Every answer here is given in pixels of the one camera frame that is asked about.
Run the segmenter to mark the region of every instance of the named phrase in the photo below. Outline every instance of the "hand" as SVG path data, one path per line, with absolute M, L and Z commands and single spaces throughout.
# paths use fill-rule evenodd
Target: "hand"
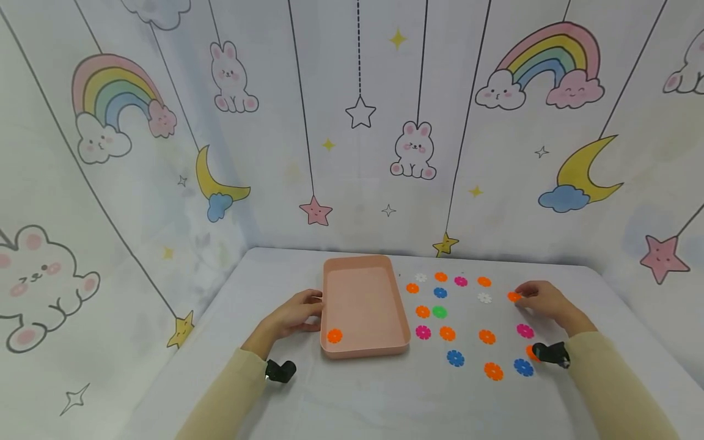
M 516 287 L 516 293 L 523 296 L 516 301 L 516 306 L 529 308 L 539 315 L 555 320 L 569 337 L 582 332 L 597 331 L 584 312 L 565 298 L 550 282 L 528 281 Z
M 297 331 L 319 332 L 320 321 L 309 324 L 306 320 L 311 316 L 320 317 L 322 308 L 322 292 L 307 289 L 293 295 L 291 299 L 264 318 L 262 323 L 273 328 L 277 339 L 291 336 Z
M 311 316 L 322 313 L 322 292 L 304 290 L 293 295 L 259 323 L 250 337 L 242 344 L 242 350 L 251 351 L 262 360 L 269 356 L 274 343 L 297 331 L 319 332 L 320 321 L 307 323 Z

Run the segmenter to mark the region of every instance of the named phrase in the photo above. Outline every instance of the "pink cloud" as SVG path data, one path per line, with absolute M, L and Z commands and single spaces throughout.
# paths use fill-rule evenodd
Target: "pink cloud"
M 557 108 L 579 108 L 588 102 L 596 102 L 604 96 L 599 79 L 586 79 L 584 70 L 573 70 L 562 77 L 560 85 L 550 90 L 546 103 Z
M 169 137 L 174 134 L 176 115 L 167 106 L 153 99 L 149 103 L 149 129 L 154 137 Z

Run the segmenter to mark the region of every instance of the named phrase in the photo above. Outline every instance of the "beige sleeve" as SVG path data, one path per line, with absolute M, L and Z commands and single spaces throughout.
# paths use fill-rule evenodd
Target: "beige sleeve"
M 645 386 L 600 332 L 580 333 L 565 344 L 570 376 L 602 440 L 678 439 Z
M 191 411 L 177 440 L 233 440 L 264 391 L 266 362 L 240 348 Z

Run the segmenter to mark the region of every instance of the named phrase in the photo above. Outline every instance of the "illustrated wall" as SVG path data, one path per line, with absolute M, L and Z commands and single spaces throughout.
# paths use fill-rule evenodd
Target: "illustrated wall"
M 587 265 L 704 384 L 704 4 L 0 13 L 8 435 L 115 436 L 254 246 Z

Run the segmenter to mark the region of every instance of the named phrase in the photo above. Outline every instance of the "rainbow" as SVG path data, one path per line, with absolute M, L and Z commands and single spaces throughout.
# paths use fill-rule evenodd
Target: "rainbow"
M 90 113 L 102 125 L 120 132 L 120 112 L 139 107 L 150 120 L 149 103 L 164 105 L 156 86 L 134 61 L 113 54 L 90 56 L 73 73 L 73 110 Z
M 555 87 L 573 70 L 586 72 L 587 80 L 599 74 L 599 45 L 587 29 L 571 22 L 554 23 L 533 32 L 503 57 L 497 70 L 513 75 L 521 90 L 537 75 L 551 71 Z

